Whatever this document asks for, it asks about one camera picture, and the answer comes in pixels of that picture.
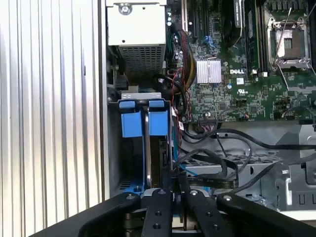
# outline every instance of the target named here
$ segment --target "dell logo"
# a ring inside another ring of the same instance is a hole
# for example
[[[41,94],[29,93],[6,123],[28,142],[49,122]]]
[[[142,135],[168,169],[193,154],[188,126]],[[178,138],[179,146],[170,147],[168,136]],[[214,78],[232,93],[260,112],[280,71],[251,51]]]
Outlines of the dell logo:
[[[243,71],[243,69],[231,69],[230,74],[245,74],[245,72]]]

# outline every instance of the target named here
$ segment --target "blue drive bracket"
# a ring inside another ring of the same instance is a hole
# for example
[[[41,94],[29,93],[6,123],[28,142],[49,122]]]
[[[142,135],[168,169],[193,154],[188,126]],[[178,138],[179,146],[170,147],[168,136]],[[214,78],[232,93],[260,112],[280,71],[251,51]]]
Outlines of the blue drive bracket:
[[[122,101],[119,103],[121,110],[122,134],[123,137],[142,137],[142,116],[136,110],[135,101]]]
[[[163,100],[149,101],[149,135],[166,136],[168,134],[168,110]]]

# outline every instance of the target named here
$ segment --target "blue plastic tab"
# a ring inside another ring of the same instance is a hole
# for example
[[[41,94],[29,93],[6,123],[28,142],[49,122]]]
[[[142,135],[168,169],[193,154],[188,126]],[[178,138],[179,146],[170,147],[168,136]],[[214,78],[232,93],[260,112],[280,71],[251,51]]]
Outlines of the blue plastic tab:
[[[149,102],[150,108],[164,108],[162,100]],[[149,135],[166,136],[168,134],[168,111],[149,112]]]
[[[123,101],[119,104],[120,109],[133,109],[135,108],[135,101]]]
[[[122,114],[121,119],[123,137],[143,136],[140,111],[136,113]]]
[[[135,101],[123,101],[119,104],[120,109],[133,109],[135,108]],[[142,117],[141,113],[126,113],[121,114],[122,134],[123,137],[142,137]]]
[[[163,108],[164,102],[163,100],[152,100],[149,102],[149,108]]]

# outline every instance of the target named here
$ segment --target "power supply vent grille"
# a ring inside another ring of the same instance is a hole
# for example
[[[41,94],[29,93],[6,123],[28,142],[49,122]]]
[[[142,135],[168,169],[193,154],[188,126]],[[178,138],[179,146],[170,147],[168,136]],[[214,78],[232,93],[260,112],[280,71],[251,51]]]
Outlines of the power supply vent grille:
[[[160,72],[165,45],[120,46],[119,50],[131,72]]]

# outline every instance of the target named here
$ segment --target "white label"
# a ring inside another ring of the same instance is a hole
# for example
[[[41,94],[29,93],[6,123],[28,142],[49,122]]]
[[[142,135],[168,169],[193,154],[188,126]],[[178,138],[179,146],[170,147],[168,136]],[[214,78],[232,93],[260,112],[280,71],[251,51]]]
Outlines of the white label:
[[[230,74],[245,74],[243,69],[230,69]]]
[[[179,128],[184,131],[184,126],[183,126],[183,123],[179,121]]]
[[[252,12],[248,13],[248,23],[249,23],[249,38],[253,37],[253,25],[252,25]]]
[[[237,82],[237,85],[243,85],[244,84],[243,78],[237,78],[236,82]]]
[[[172,114],[172,116],[177,117],[177,114],[176,114],[176,112],[174,111],[174,108],[173,108],[173,107],[171,107],[171,114]]]

